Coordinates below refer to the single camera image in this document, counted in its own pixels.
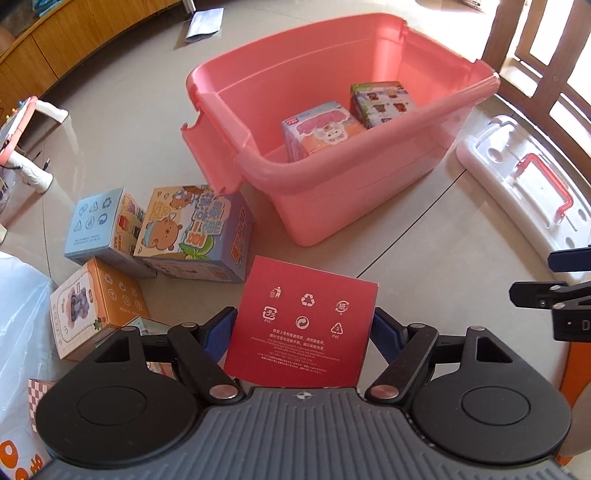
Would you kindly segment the white bin lid pink handle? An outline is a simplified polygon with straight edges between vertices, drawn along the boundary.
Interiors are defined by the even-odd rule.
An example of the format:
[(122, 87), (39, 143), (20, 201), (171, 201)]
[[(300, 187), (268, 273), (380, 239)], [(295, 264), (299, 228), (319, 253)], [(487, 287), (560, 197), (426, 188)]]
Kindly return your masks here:
[(590, 202), (515, 119), (494, 117), (459, 141), (456, 152), (542, 259), (590, 244)]

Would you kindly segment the red toy box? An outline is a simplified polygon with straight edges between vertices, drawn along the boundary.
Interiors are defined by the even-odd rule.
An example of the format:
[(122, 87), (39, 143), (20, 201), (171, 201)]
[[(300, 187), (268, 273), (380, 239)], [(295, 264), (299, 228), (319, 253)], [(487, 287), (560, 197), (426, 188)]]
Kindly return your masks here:
[(378, 296), (374, 282), (256, 257), (224, 370), (263, 387), (353, 387)]

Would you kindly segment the pink plastic storage bin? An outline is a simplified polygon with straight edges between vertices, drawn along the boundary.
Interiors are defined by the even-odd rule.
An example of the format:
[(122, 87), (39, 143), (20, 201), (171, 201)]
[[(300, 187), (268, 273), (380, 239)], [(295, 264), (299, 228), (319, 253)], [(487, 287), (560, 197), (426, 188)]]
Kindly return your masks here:
[(182, 137), (219, 194), (266, 194), (318, 244), (433, 170), (498, 74), (385, 13), (325, 20), (196, 67)]

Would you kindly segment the green bear toy box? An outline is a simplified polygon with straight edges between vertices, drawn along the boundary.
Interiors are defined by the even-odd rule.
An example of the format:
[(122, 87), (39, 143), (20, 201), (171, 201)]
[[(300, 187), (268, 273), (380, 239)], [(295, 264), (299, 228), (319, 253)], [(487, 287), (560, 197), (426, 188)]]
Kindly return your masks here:
[(351, 86), (351, 111), (370, 129), (416, 109), (408, 90), (399, 81), (357, 83)]

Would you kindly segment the orange toy box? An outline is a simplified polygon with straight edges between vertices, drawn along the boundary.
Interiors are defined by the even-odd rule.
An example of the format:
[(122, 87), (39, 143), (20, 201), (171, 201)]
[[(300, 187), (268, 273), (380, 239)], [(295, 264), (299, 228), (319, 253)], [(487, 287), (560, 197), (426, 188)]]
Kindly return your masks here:
[(62, 360), (82, 360), (114, 331), (148, 316), (138, 282), (96, 258), (50, 295), (51, 327)]

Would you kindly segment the bear cartoon blue box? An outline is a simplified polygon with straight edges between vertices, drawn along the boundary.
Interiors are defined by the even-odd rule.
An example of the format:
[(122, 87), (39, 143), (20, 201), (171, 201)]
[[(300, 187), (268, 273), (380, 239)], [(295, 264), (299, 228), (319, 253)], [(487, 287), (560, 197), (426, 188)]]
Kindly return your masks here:
[(179, 279), (245, 281), (253, 215), (242, 193), (207, 185), (153, 190), (134, 257)]

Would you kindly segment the light blue toy box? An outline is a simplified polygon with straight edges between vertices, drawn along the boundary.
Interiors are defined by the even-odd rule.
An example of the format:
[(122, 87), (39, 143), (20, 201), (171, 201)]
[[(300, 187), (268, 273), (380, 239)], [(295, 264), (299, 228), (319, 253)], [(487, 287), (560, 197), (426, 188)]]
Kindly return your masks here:
[(73, 212), (64, 256), (84, 265), (99, 259), (131, 277), (153, 278), (156, 271), (134, 257), (144, 210), (123, 188), (81, 199)]

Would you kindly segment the checkered small box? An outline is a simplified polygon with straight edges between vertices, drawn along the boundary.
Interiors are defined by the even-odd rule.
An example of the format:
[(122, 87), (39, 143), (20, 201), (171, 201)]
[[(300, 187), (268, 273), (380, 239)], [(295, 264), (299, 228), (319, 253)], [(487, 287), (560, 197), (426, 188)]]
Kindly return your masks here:
[(34, 433), (36, 427), (36, 411), (43, 396), (55, 385), (55, 381), (29, 378), (27, 381), (28, 409), (31, 428)]

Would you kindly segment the white plastic bag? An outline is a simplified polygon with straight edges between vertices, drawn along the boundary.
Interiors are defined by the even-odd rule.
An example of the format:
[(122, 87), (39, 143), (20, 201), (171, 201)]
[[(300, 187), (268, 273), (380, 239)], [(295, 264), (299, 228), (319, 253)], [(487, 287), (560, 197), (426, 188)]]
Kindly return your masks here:
[(52, 374), (52, 281), (1, 254), (1, 477), (29, 479), (48, 460), (31, 426), (28, 381)]

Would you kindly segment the pink cartoon toy box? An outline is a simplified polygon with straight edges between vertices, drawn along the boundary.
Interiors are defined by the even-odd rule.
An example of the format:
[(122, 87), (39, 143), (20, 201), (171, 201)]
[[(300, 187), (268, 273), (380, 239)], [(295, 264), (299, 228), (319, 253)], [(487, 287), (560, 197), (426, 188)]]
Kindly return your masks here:
[(327, 102), (281, 122), (287, 161), (294, 163), (366, 131), (339, 102)]

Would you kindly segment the wooden low cabinet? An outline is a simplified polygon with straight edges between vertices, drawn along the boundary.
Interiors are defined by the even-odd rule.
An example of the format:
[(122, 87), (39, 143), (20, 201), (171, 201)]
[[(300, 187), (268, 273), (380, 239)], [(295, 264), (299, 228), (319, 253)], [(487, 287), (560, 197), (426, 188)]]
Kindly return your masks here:
[(1, 54), (1, 115), (43, 96), (122, 32), (176, 6), (174, 0), (62, 1)]

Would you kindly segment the wooden chair frame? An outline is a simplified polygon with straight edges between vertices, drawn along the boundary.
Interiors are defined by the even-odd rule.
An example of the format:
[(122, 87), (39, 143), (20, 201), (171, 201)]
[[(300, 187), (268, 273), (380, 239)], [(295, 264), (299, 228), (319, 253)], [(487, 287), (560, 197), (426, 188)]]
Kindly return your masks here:
[(550, 135), (590, 135), (588, 1), (500, 1), (482, 59), (501, 96)]

